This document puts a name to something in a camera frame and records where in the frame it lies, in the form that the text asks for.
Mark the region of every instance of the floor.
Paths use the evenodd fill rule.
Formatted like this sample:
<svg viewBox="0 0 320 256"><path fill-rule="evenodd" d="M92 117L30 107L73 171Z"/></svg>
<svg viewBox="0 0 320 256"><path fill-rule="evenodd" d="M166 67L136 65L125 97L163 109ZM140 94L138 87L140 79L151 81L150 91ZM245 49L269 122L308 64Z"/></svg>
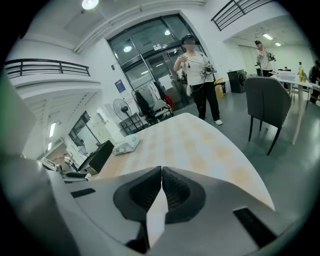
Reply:
<svg viewBox="0 0 320 256"><path fill-rule="evenodd" d="M219 129L249 159L265 183L275 210L294 220L308 214L320 188L320 106L308 104L297 141L292 145L298 119L296 98L267 156L277 128L262 123L259 132L260 121L254 119L248 142L250 116L246 94L228 93L218 103L223 125L214 123L208 102L205 121ZM195 104L175 112L176 115L181 113L198 116Z"/></svg>

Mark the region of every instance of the glass door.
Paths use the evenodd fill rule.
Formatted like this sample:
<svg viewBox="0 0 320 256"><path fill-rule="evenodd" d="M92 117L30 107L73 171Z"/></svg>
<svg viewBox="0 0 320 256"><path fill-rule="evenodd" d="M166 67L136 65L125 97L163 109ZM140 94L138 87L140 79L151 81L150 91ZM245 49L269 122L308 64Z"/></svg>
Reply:
<svg viewBox="0 0 320 256"><path fill-rule="evenodd" d="M174 62L168 53L175 52L177 57L182 54L180 48L160 52L145 60L154 80L159 83L163 92L169 96L174 103L174 110L181 109L189 104L186 91L174 71Z"/></svg>

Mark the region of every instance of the gray chair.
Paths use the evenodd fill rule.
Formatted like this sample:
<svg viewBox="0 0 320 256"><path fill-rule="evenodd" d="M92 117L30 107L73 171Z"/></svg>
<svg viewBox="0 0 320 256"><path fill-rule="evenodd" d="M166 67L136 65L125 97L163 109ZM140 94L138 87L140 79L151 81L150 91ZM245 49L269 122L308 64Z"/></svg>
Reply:
<svg viewBox="0 0 320 256"><path fill-rule="evenodd" d="M174 114L170 108L170 106L165 103L162 99L159 99L158 101L156 101L154 103L154 106L153 106L153 111L155 112L155 115L154 117L160 121L160 118L165 114L165 113L170 113L171 116L173 117Z"/></svg>
<svg viewBox="0 0 320 256"><path fill-rule="evenodd" d="M251 139L254 118L260 120L260 131L262 122L278 128L267 153L269 155L279 137L282 125L291 106L290 96L281 83L271 77L252 76L245 81L244 86L248 114L251 116L249 141Z"/></svg>

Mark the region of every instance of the doorway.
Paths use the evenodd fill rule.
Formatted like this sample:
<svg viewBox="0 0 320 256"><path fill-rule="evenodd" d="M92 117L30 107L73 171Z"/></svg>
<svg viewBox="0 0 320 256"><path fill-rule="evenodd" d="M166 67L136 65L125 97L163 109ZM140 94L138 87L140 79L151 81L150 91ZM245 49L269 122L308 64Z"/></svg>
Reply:
<svg viewBox="0 0 320 256"><path fill-rule="evenodd" d="M187 85L182 83L181 77L174 71L174 64L182 54L181 47L176 47L164 50L145 60L154 80L174 103L174 110L181 109L193 101L186 94Z"/></svg>

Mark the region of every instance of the metal railing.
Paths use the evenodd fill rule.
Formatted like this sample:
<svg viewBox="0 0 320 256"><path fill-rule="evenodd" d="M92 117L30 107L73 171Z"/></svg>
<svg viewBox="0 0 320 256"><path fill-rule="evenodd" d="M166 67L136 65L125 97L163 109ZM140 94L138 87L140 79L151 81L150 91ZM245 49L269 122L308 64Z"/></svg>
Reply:
<svg viewBox="0 0 320 256"><path fill-rule="evenodd" d="M254 9L274 0L231 0L212 19L221 31Z"/></svg>
<svg viewBox="0 0 320 256"><path fill-rule="evenodd" d="M69 74L90 77L88 66L54 59L20 58L8 60L4 65L10 79L38 74Z"/></svg>

